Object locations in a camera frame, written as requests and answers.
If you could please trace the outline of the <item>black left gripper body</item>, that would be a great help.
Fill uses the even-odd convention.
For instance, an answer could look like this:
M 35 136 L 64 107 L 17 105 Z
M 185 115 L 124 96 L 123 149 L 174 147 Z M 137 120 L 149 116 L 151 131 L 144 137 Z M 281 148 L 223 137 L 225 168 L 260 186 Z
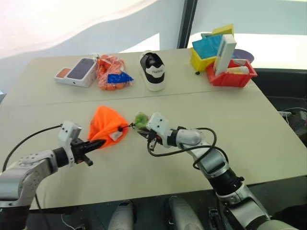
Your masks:
M 76 164 L 85 162 L 88 166 L 93 165 L 93 161 L 86 156 L 87 153 L 94 150 L 93 145 L 89 141 L 75 140 L 71 143 L 71 150 Z

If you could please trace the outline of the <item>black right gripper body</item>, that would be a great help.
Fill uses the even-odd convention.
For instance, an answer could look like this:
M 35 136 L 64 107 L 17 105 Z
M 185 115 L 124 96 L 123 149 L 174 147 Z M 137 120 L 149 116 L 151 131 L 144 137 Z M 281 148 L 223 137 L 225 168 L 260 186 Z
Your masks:
M 154 151 L 156 144 L 162 145 L 162 138 L 154 130 L 145 130 L 144 137 L 147 139 L 148 151 Z

